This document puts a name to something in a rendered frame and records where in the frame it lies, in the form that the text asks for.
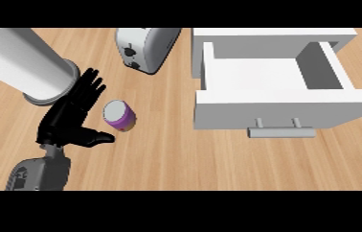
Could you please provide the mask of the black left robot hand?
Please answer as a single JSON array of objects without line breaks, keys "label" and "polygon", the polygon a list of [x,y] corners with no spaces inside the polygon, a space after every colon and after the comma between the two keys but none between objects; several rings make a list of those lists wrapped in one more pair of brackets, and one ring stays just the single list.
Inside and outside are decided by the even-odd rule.
[{"label": "black left robot hand", "polygon": [[51,107],[39,125],[39,144],[58,147],[73,144],[92,148],[116,141],[116,137],[109,132],[83,127],[88,112],[107,89],[98,74],[100,71],[94,68],[85,71],[72,91]]}]

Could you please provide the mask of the purple can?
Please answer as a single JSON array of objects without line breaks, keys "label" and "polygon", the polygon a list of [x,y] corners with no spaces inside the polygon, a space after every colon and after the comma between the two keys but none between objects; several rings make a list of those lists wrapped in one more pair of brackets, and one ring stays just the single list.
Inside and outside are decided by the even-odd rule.
[{"label": "purple can", "polygon": [[104,107],[104,120],[120,131],[129,131],[137,125],[137,113],[123,100],[113,100]]}]

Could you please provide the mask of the white open drawer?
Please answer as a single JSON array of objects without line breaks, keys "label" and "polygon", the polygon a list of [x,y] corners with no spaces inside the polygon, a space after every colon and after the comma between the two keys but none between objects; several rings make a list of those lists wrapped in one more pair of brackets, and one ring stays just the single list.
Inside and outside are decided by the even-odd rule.
[{"label": "white open drawer", "polygon": [[362,117],[354,87],[332,45],[312,42],[296,58],[218,58],[203,49],[203,86],[196,92],[199,129],[332,128]]}]

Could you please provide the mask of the white paper towel roll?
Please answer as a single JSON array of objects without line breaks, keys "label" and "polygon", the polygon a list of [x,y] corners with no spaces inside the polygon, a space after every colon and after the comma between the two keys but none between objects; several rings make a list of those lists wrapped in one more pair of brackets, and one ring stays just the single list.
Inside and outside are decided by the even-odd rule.
[{"label": "white paper towel roll", "polygon": [[0,28],[0,81],[39,106],[70,92],[82,71],[30,28]]}]

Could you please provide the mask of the silver toaster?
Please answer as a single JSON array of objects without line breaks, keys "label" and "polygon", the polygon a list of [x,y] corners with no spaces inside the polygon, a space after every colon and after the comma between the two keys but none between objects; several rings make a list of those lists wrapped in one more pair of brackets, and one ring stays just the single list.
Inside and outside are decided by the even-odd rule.
[{"label": "silver toaster", "polygon": [[128,67],[154,75],[178,41],[181,28],[117,28],[116,46]]}]

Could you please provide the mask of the white cabinet body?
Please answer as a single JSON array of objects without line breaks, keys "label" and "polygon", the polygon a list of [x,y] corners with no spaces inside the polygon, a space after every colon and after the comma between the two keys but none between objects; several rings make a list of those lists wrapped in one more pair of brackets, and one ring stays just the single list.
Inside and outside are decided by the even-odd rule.
[{"label": "white cabinet body", "polygon": [[193,28],[193,78],[202,78],[206,42],[218,58],[296,58],[311,42],[329,42],[339,52],[355,37],[354,28]]}]

